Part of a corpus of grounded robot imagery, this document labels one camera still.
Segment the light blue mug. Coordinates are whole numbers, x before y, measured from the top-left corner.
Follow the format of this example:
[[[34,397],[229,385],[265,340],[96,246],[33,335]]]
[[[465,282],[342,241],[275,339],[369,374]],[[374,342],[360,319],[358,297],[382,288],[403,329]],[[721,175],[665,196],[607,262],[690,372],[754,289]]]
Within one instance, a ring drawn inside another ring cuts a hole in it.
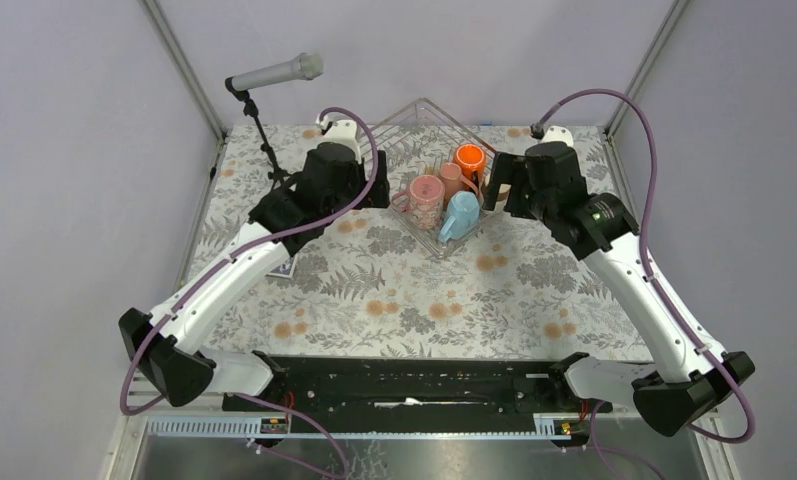
[[[463,238],[478,224],[479,217],[480,204],[473,193],[460,191],[454,194],[445,211],[438,241],[445,244]]]

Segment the orange mug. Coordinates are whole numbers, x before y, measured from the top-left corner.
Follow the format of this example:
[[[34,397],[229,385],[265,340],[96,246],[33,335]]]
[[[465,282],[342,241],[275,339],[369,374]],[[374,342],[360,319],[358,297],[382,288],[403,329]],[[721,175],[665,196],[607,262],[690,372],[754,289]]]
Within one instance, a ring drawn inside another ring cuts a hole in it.
[[[461,144],[453,154],[453,161],[460,167],[462,175],[480,186],[486,169],[486,152],[476,144]]]

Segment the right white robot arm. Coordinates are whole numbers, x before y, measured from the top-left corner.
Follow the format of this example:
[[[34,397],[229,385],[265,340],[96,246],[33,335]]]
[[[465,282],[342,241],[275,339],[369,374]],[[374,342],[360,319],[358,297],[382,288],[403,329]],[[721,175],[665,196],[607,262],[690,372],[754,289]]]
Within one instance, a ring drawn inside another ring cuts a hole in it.
[[[693,317],[678,324],[682,303],[661,286],[659,268],[639,249],[642,235],[624,203],[589,192],[575,149],[540,143],[522,155],[498,152],[487,175],[483,207],[540,221],[610,290],[648,348],[652,363],[598,360],[575,353],[555,364],[549,402],[571,412],[586,399],[636,410],[657,433],[671,437],[722,403],[755,371],[747,353],[728,352]]]

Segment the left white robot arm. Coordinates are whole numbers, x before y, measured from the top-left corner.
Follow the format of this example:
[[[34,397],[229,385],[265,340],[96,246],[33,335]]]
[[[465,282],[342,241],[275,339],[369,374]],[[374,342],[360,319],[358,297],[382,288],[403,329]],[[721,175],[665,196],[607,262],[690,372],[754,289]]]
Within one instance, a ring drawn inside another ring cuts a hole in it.
[[[195,278],[148,313],[126,311],[118,321],[130,359],[122,413],[137,415],[161,401],[181,407],[204,393],[245,394],[262,411],[278,407],[285,387],[266,360],[204,349],[204,340],[244,294],[336,219],[352,209],[387,207],[386,171],[380,149],[367,168],[356,142],[319,143]]]

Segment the cream brown-banded cup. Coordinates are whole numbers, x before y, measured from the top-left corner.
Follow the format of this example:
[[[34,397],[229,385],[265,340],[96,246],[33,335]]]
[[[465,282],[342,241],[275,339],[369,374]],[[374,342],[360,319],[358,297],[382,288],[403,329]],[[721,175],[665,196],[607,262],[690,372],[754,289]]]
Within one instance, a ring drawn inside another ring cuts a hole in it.
[[[492,192],[490,190],[489,183],[484,181],[481,188],[484,204],[493,202],[491,209],[488,210],[486,207],[484,207],[484,209],[488,210],[489,212],[503,212],[510,194],[510,190],[511,186],[509,184],[501,184],[496,192]]]

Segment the pink textured mug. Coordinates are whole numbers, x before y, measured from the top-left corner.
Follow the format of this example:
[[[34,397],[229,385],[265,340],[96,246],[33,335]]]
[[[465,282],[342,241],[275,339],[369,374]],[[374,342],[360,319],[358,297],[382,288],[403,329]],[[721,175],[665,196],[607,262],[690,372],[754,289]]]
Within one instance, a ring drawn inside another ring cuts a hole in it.
[[[463,174],[461,167],[456,163],[444,163],[439,170],[439,178],[444,186],[445,203],[460,191],[470,191],[475,197],[479,196],[477,185]]]

